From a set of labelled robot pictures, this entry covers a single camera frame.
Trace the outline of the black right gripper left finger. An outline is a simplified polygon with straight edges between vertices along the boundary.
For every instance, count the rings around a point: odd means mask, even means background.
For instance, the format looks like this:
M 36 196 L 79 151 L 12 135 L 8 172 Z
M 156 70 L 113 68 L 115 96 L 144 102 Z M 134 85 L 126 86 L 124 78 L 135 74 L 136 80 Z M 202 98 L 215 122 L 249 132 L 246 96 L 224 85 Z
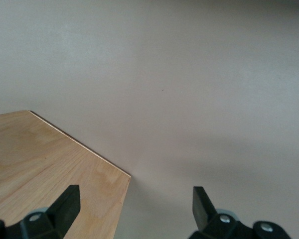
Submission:
M 0 239 L 63 239 L 79 212 L 79 185 L 69 185 L 50 207 L 33 210 L 8 227 L 0 220 Z

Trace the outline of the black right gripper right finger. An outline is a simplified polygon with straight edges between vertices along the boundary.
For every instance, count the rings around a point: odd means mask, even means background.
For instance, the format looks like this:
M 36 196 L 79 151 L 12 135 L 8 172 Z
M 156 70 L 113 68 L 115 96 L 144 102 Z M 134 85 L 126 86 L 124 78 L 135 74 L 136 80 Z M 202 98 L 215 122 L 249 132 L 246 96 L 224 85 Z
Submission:
M 279 225 L 256 221 L 250 228 L 228 210 L 217 210 L 203 187 L 193 187 L 192 212 L 198 230 L 191 239 L 289 239 Z

